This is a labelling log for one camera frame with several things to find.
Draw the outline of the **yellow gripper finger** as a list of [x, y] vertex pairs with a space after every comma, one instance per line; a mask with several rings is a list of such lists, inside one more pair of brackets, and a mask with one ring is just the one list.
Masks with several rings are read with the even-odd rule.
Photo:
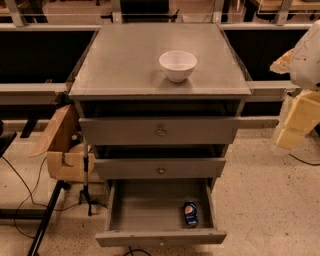
[[275, 146], [293, 150], [320, 123], [320, 93], [308, 91], [298, 95], [281, 125]]

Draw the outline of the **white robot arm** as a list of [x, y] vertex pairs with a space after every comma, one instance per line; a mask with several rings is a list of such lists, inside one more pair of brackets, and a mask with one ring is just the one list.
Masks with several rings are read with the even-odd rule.
[[290, 74], [302, 92], [280, 124], [274, 142], [279, 154], [289, 153], [320, 123], [320, 21], [316, 21], [295, 47], [272, 63], [270, 70]]

